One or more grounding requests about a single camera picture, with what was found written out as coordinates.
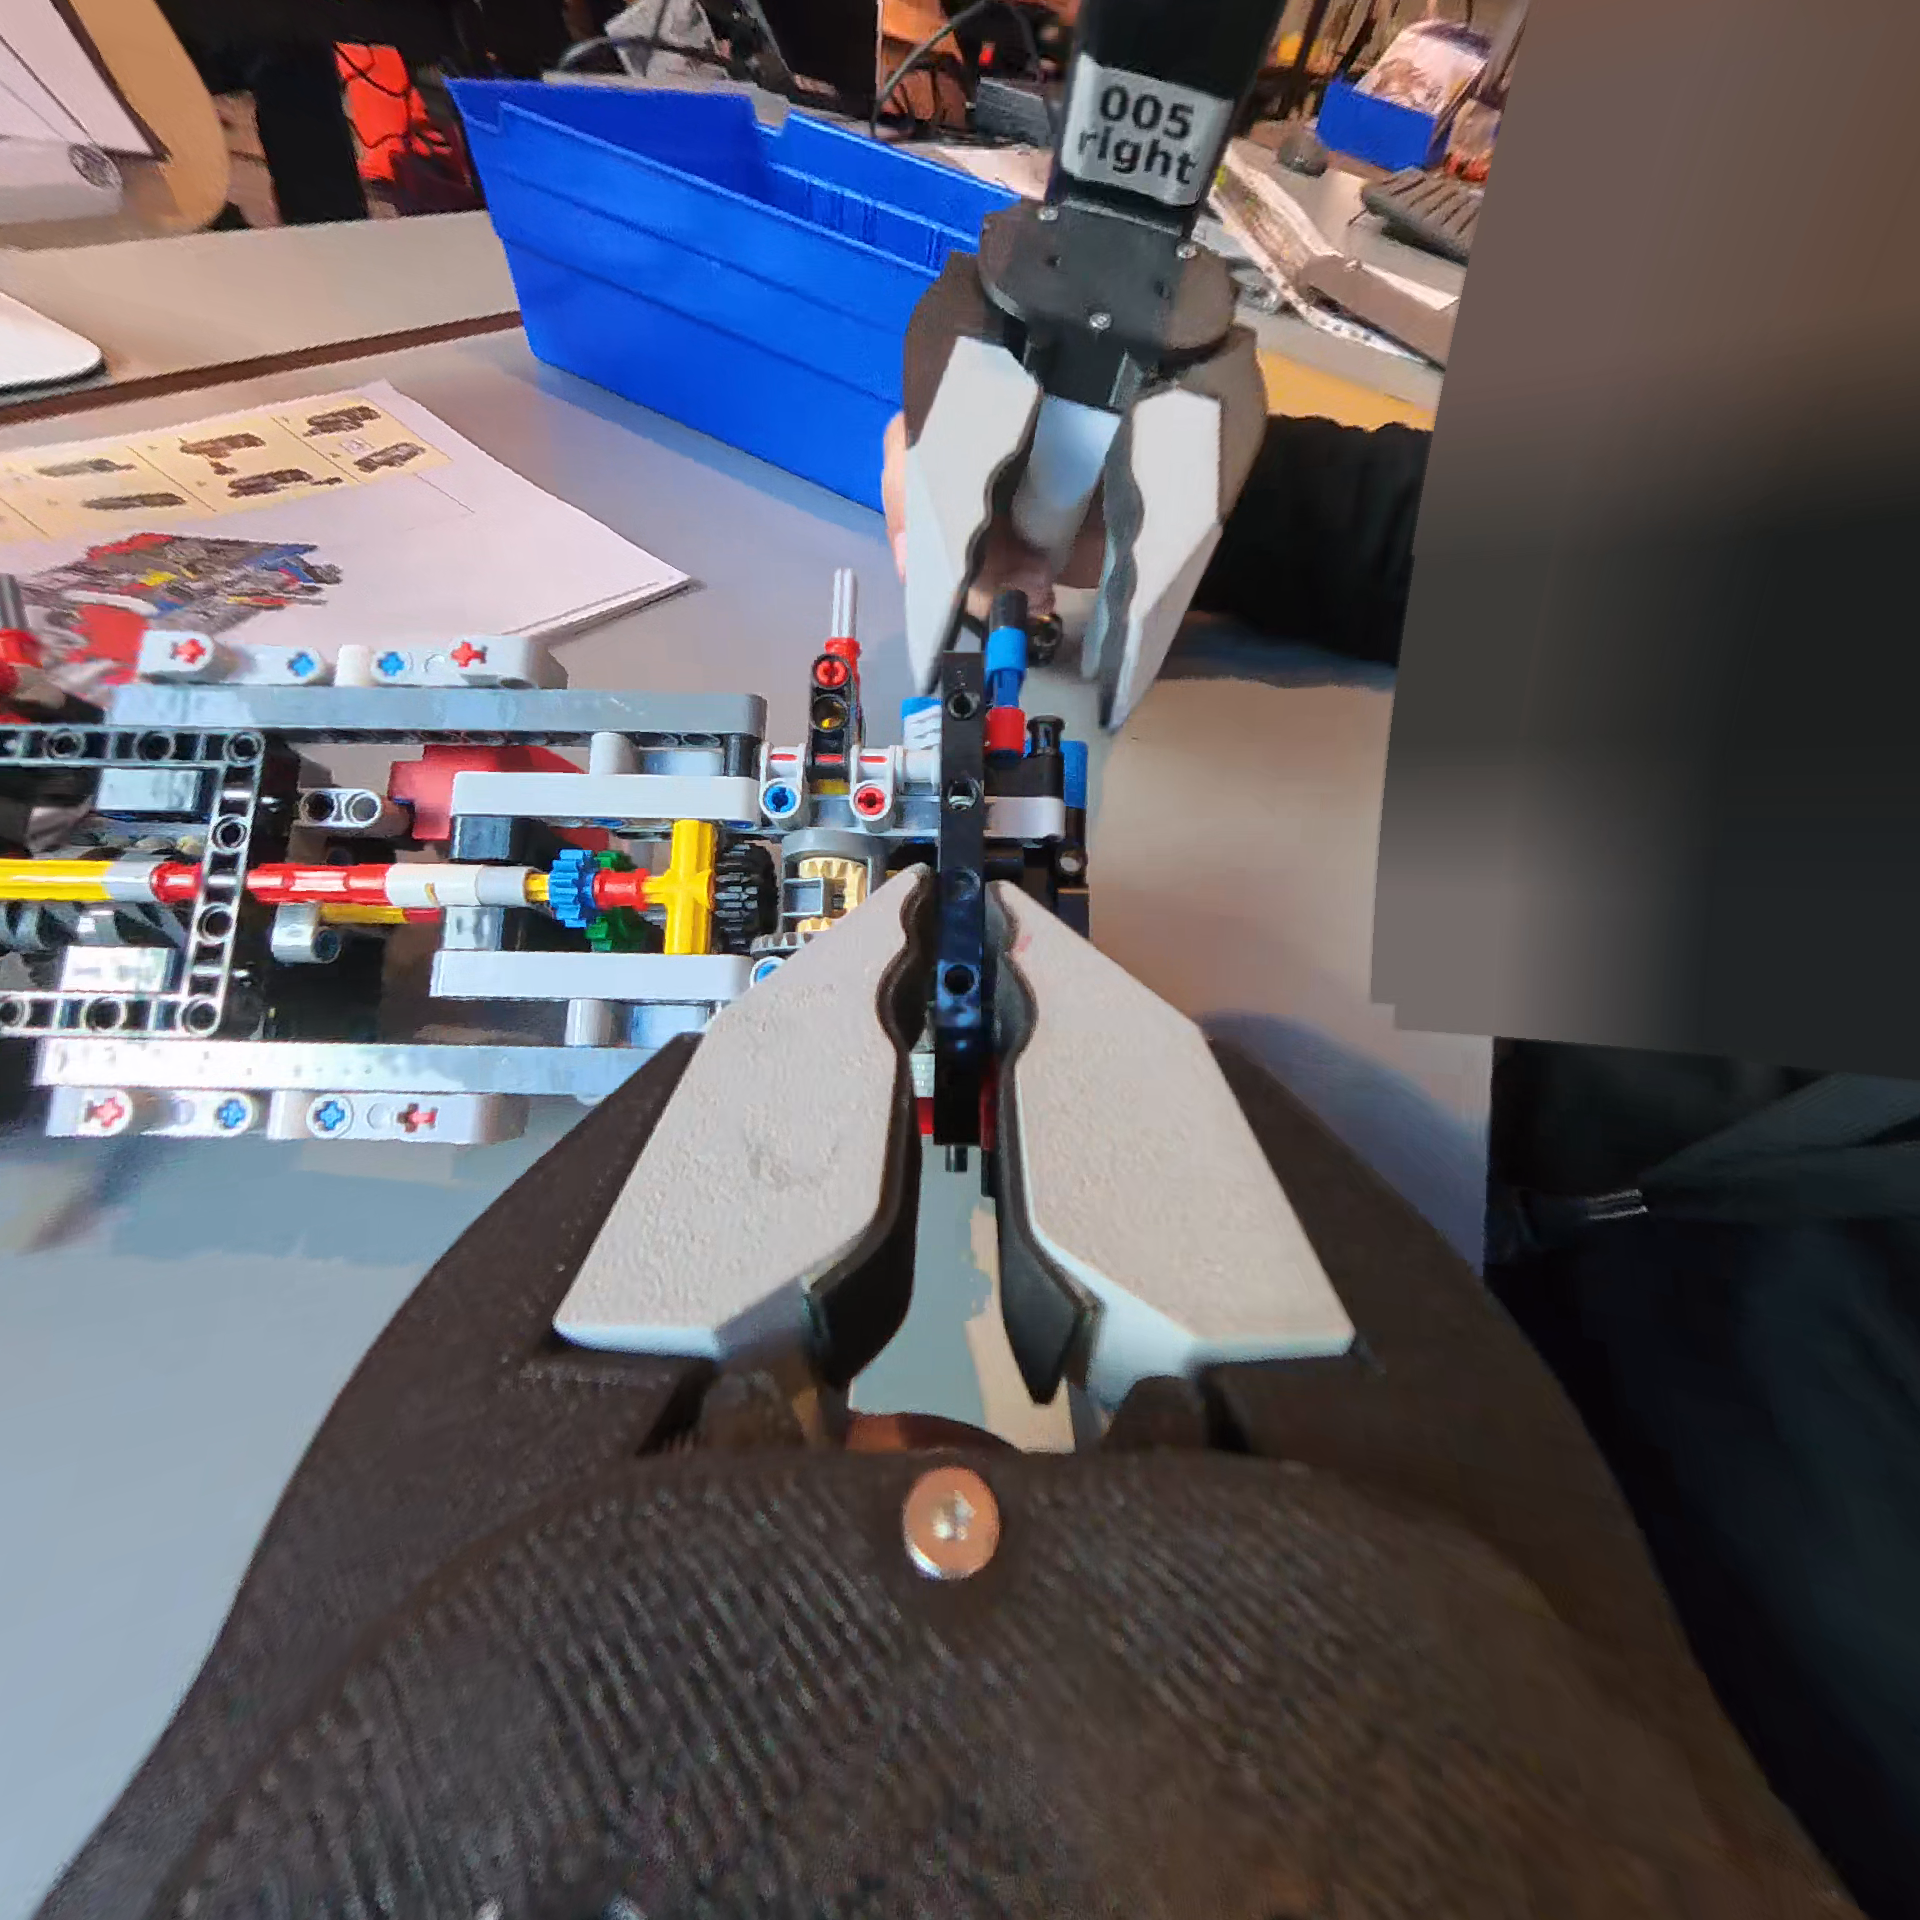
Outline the toy brick car chassis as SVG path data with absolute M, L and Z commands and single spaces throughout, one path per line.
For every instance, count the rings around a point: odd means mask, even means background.
M 1089 747 L 1021 705 L 1057 622 L 870 736 L 858 580 L 806 731 L 587 690 L 524 637 L 332 654 L 148 628 L 122 683 L 4 580 L 4 1125 L 487 1145 L 583 1107 L 903 864 L 979 853 L 1089 930 Z

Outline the orange fabric item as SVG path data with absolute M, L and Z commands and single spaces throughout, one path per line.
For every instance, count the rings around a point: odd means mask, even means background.
M 401 50 L 339 40 L 332 56 L 372 202 L 401 217 L 468 207 L 464 159 L 428 113 Z

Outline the printed instruction sheet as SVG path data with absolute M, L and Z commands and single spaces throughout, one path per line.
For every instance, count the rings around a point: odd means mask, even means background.
M 4 1 L 4 136 L 167 155 L 65 1 Z

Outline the toy building instruction booklet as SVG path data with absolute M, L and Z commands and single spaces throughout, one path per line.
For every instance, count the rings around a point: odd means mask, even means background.
M 4 702 L 131 680 L 554 683 L 690 576 L 388 381 L 4 453 Z

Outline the blue plastic bin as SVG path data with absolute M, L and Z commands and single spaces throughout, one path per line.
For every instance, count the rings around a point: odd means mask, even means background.
M 542 363 L 880 507 L 907 319 L 1014 192 L 729 91 L 447 91 Z

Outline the wooden document stand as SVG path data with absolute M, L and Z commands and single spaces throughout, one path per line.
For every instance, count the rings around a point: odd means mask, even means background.
M 227 139 L 203 77 L 157 1 L 65 1 L 167 155 L 4 136 L 4 249 L 170 239 L 227 202 Z

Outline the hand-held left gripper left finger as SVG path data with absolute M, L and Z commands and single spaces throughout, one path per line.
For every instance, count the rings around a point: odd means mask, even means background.
M 554 1312 L 579 1349 L 851 1379 L 900 1330 L 927 867 L 714 1015 Z

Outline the person's right hand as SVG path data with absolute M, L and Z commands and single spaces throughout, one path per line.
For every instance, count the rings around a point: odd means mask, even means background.
M 1027 596 L 1027 610 L 1032 614 L 1053 611 L 1061 588 L 1098 588 L 1104 562 L 1108 529 L 1098 514 L 1089 515 L 1061 559 L 1027 545 L 1014 522 L 995 518 L 980 544 L 968 610 L 984 619 L 995 610 L 995 597 L 1010 588 Z

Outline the small blue bin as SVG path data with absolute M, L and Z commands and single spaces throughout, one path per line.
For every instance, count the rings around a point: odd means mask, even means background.
M 1455 109 L 1470 99 L 1461 88 L 1440 109 L 1420 109 L 1363 91 L 1350 80 L 1328 80 L 1315 133 L 1334 155 L 1352 155 L 1387 172 L 1437 168 L 1446 155 Z

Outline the black keyboard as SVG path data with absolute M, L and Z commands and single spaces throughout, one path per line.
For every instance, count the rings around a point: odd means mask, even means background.
M 1446 169 L 1395 169 L 1361 185 L 1361 206 L 1380 228 L 1420 253 L 1468 265 L 1487 185 Z

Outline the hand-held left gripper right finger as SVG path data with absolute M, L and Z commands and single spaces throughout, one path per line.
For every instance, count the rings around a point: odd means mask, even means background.
M 1009 882 L 991 926 L 998 1290 L 1031 1397 L 1347 1354 L 1350 1310 L 1204 1031 Z

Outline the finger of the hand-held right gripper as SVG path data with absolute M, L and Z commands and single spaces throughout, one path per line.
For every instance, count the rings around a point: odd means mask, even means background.
M 914 692 L 935 695 L 995 522 L 995 490 L 1021 460 L 1042 385 L 1002 345 L 955 337 L 924 427 L 903 456 L 903 611 Z
M 1222 536 L 1222 405 L 1139 398 L 1101 474 L 1108 555 L 1086 630 L 1098 724 L 1115 733 L 1149 692 Z

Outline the printed paper sheet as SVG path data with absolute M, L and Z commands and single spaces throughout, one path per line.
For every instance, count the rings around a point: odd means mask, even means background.
M 1343 253 L 1332 218 L 1308 212 L 1278 169 L 1267 168 L 1258 144 L 1237 139 L 1229 147 L 1214 172 L 1212 212 L 1233 262 L 1263 287 L 1270 306 L 1355 342 L 1448 365 L 1458 293 L 1440 293 Z

